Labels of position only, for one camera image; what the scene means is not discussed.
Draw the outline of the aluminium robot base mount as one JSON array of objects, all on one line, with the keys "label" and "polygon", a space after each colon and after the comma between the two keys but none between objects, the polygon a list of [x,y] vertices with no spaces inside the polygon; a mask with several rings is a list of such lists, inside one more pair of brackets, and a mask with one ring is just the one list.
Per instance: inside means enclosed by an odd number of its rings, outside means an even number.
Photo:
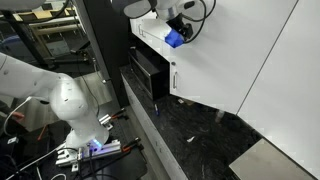
[{"label": "aluminium robot base mount", "polygon": [[85,162],[93,159],[104,158],[121,152],[121,142],[113,140],[101,148],[86,146],[78,149],[62,147],[57,151],[56,165],[63,167],[77,162]]}]

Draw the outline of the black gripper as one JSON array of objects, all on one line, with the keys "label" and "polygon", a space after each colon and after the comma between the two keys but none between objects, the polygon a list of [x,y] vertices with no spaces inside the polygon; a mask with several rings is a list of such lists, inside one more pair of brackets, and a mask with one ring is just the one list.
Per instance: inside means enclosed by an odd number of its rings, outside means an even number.
[{"label": "black gripper", "polygon": [[184,23],[183,16],[181,14],[171,20],[168,20],[167,24],[182,35],[185,40],[190,39],[193,35],[192,25],[190,23]]}]

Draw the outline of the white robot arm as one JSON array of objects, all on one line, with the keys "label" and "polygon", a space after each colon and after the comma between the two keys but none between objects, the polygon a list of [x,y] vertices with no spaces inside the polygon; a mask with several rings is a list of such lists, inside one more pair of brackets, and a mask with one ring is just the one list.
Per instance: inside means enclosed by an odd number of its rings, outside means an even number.
[{"label": "white robot arm", "polygon": [[44,70],[0,53],[0,94],[48,102],[58,118],[72,128],[65,140],[68,148],[91,145],[101,149],[109,138],[108,129],[98,121],[84,93],[67,74]]}]

